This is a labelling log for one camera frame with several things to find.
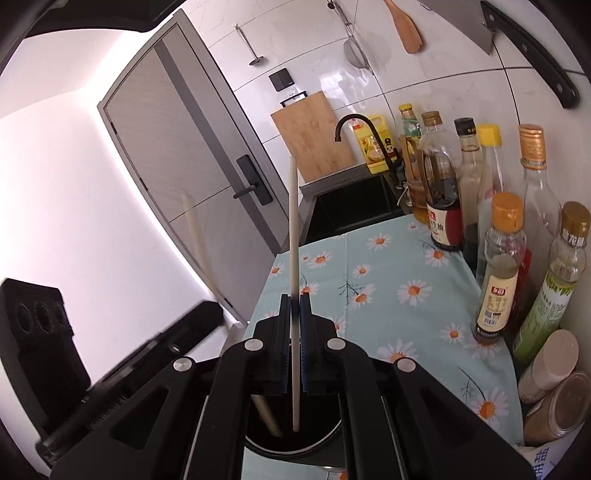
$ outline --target door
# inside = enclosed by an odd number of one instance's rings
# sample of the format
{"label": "door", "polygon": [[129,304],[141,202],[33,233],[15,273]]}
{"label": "door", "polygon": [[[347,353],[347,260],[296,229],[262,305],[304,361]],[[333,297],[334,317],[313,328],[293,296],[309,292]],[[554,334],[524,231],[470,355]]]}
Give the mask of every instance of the door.
{"label": "door", "polygon": [[[180,251],[248,321],[287,237],[287,192],[183,11],[134,57],[99,110]],[[254,174],[243,171],[245,159]]]}

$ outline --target silver screw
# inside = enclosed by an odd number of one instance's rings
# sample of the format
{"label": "silver screw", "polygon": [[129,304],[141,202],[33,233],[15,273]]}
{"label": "silver screw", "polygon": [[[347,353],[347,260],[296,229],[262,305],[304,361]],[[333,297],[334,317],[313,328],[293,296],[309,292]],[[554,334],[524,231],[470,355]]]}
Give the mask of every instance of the silver screw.
{"label": "silver screw", "polygon": [[260,350],[263,345],[265,344],[262,343],[258,338],[251,338],[250,340],[246,341],[244,348],[246,350],[250,350],[251,352],[256,352],[257,350]]}
{"label": "silver screw", "polygon": [[406,373],[410,373],[417,367],[417,364],[410,358],[401,358],[400,360],[398,360],[396,366],[399,370],[402,370]]}
{"label": "silver screw", "polygon": [[326,346],[331,350],[342,350],[347,344],[342,338],[331,338],[326,342]]}
{"label": "silver screw", "polygon": [[182,357],[177,358],[174,363],[173,367],[177,372],[186,372],[193,366],[193,362],[190,358]]}

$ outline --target wooden spatula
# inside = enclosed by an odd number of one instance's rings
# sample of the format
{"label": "wooden spatula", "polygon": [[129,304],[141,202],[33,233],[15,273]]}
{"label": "wooden spatula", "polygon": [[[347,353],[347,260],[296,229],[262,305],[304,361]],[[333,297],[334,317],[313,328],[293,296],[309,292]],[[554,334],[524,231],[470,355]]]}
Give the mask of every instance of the wooden spatula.
{"label": "wooden spatula", "polygon": [[398,31],[398,36],[407,53],[416,53],[423,45],[421,35],[415,27],[412,19],[402,10],[400,10],[392,0],[384,0],[384,3],[392,14],[394,26]]}

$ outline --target jar lid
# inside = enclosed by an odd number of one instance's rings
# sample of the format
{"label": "jar lid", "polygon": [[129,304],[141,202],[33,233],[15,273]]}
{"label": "jar lid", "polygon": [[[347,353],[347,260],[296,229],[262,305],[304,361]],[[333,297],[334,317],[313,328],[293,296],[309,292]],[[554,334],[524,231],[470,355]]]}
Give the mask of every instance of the jar lid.
{"label": "jar lid", "polygon": [[483,147],[500,147],[503,144],[501,129],[495,124],[480,124],[476,128],[478,141]]}
{"label": "jar lid", "polygon": [[573,247],[583,247],[589,234],[591,213],[579,202],[566,202],[562,207],[562,238]]}
{"label": "jar lid", "polygon": [[435,125],[441,125],[443,123],[441,121],[441,115],[436,110],[432,112],[425,112],[421,116],[423,117],[425,127],[433,127]]}
{"label": "jar lid", "polygon": [[581,425],[591,403],[591,380],[584,372],[570,374],[552,393],[550,427],[566,434]]}
{"label": "jar lid", "polygon": [[516,233],[523,227],[523,201],[514,193],[497,193],[492,198],[491,223],[505,233]]}
{"label": "jar lid", "polygon": [[568,330],[556,330],[535,356],[532,376],[542,390],[551,390],[574,370],[579,359],[579,344]]}
{"label": "jar lid", "polygon": [[476,125],[474,119],[470,117],[456,118],[453,123],[456,126],[456,132],[460,137],[467,135],[476,135]]}
{"label": "jar lid", "polygon": [[530,170],[546,169],[546,143],[544,129],[539,125],[521,124],[519,126],[521,164]]}

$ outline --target cutting board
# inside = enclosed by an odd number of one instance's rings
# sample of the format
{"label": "cutting board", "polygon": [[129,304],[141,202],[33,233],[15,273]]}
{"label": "cutting board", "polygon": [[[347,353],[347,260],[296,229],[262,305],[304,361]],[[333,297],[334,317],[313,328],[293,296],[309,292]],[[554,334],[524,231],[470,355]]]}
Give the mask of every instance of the cutting board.
{"label": "cutting board", "polygon": [[271,118],[306,183],[355,165],[346,138],[335,142],[337,120],[323,92],[294,102]]}

